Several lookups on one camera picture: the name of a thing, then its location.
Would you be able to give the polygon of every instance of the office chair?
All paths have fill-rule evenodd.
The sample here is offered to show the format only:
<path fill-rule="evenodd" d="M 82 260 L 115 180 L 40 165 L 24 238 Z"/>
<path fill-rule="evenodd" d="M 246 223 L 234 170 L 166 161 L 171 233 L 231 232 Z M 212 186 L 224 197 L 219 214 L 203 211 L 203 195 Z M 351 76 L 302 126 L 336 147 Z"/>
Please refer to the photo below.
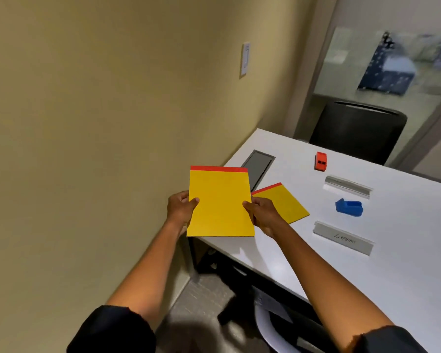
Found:
<path fill-rule="evenodd" d="M 401 112 L 333 101 L 323 109 L 309 143 L 384 165 L 406 122 Z"/>

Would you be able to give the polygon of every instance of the switch plate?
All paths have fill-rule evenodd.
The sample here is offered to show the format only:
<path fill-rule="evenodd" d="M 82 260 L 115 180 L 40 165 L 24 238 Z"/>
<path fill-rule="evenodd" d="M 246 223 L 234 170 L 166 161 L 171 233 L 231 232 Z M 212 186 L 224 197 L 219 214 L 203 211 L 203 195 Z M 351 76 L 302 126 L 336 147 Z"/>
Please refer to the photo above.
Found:
<path fill-rule="evenodd" d="M 248 58 L 250 57 L 250 42 L 245 42 L 242 46 L 242 67 L 240 75 L 246 75 L 248 69 Z"/>

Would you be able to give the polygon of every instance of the right hand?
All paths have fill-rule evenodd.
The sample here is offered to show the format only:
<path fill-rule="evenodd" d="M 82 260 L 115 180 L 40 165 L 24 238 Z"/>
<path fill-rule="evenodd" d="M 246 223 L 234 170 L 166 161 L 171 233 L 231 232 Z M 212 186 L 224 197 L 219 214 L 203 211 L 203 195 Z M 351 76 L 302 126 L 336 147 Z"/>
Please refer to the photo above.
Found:
<path fill-rule="evenodd" d="M 243 202 L 253 225 L 256 225 L 267 236 L 275 238 L 275 228 L 286 223 L 277 212 L 273 202 L 268 198 L 252 197 L 252 202 Z"/>

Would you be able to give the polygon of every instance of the yellow notepad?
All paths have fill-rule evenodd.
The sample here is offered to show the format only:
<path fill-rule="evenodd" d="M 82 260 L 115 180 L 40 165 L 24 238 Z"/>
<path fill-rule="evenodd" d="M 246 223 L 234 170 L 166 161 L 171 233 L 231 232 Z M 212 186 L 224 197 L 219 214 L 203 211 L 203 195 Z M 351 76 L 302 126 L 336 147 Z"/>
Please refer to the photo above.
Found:
<path fill-rule="evenodd" d="M 252 196 L 264 197 L 273 201 L 279 215 L 287 221 L 288 224 L 309 215 L 309 212 L 306 211 L 281 182 L 256 190 L 252 192 Z"/>
<path fill-rule="evenodd" d="M 191 166 L 189 200 L 199 198 L 188 237 L 253 237 L 255 229 L 243 207 L 252 201 L 248 170 L 243 167 Z"/>

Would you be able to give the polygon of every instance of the blue block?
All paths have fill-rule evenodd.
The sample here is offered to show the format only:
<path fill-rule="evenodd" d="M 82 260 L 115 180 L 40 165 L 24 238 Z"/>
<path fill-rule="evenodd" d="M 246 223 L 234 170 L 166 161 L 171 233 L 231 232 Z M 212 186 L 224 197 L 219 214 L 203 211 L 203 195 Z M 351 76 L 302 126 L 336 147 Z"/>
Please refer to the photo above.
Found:
<path fill-rule="evenodd" d="M 349 214 L 352 216 L 361 216 L 363 206 L 358 201 L 345 201 L 343 198 L 335 203 L 337 212 Z"/>

